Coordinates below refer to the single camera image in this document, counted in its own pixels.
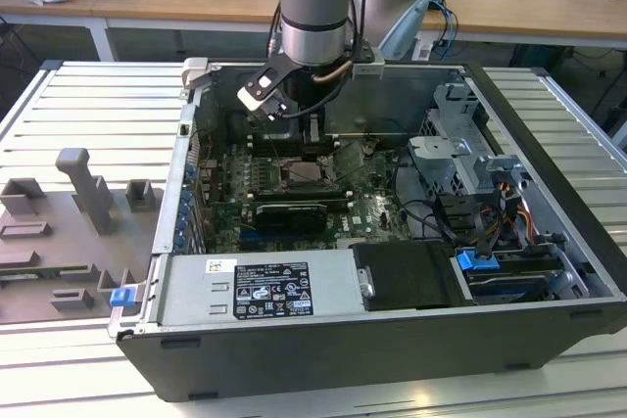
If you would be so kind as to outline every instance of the floor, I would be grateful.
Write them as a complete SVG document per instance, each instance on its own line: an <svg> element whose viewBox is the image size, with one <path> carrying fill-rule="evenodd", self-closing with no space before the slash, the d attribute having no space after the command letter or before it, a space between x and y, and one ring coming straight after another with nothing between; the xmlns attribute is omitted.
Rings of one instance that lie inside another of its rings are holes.
<svg viewBox="0 0 627 418"><path fill-rule="evenodd" d="M24 25L19 35L40 59L95 61L96 51L89 32L80 27ZM184 31L187 48L175 51L169 30L116 29L114 41L122 61L181 61L186 57L259 58L265 53L265 34L241 32ZM483 66L507 66L513 45L463 43L450 52L456 60L478 61ZM553 72L554 79L588 113L619 72L622 53L598 48L577 48L572 58L563 59ZM36 61L11 33L0 44L0 115L20 96L37 70ZM624 99L627 73L609 93L594 118L601 121L607 111Z"/></svg>

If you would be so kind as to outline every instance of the blue cable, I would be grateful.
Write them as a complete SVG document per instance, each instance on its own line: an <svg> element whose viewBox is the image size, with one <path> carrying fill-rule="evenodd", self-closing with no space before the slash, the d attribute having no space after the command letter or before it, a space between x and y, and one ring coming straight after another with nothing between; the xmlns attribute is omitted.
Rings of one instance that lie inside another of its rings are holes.
<svg viewBox="0 0 627 418"><path fill-rule="evenodd" d="M449 22L449 32L451 35L451 37L449 38L449 45L447 46L447 49L444 50L444 53L442 53L442 55L440 56L440 60L444 61L444 58L446 58L447 54L449 54L449 51L451 51L451 47L453 46L453 38L455 37L453 18L451 17L449 9L447 9L440 2L438 2L437 0L431 0L431 2L433 2L442 11L442 13L445 15Z"/></svg>

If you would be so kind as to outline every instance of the blue latch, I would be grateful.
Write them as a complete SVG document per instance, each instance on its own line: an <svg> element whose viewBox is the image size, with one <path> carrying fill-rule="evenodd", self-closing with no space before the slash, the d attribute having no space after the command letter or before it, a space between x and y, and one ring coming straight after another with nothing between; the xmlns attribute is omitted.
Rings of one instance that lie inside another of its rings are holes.
<svg viewBox="0 0 627 418"><path fill-rule="evenodd" d="M468 269L499 269L501 267L494 255L489 258L478 257L474 249L462 251L458 255L458 263L462 271Z"/></svg>
<svg viewBox="0 0 627 418"><path fill-rule="evenodd" d="M135 307L137 288L117 288L111 292L109 305L111 307Z"/></svg>

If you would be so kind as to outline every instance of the wooden desk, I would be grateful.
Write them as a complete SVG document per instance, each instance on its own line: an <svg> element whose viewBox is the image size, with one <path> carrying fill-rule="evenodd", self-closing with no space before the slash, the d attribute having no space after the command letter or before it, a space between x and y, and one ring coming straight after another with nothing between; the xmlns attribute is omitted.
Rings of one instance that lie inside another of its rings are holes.
<svg viewBox="0 0 627 418"><path fill-rule="evenodd" d="M627 47L627 0L447 0L458 39L571 46ZM12 23L88 27L101 60L116 58L110 28L266 31L277 0L71 0L37 7L0 0ZM420 37L433 41L442 15L428 12Z"/></svg>
<svg viewBox="0 0 627 418"><path fill-rule="evenodd" d="M627 0L447 0L459 39L499 34L627 39ZM433 15L428 18L432 25ZM513 38L510 42L526 42Z"/></svg>

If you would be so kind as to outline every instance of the warning label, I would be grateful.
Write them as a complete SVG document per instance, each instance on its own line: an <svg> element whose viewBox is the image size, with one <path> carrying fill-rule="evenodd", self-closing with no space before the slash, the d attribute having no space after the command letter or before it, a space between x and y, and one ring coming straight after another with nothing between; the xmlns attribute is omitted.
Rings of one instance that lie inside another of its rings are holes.
<svg viewBox="0 0 627 418"><path fill-rule="evenodd" d="M234 291L238 320L314 315L306 263L237 265Z"/></svg>

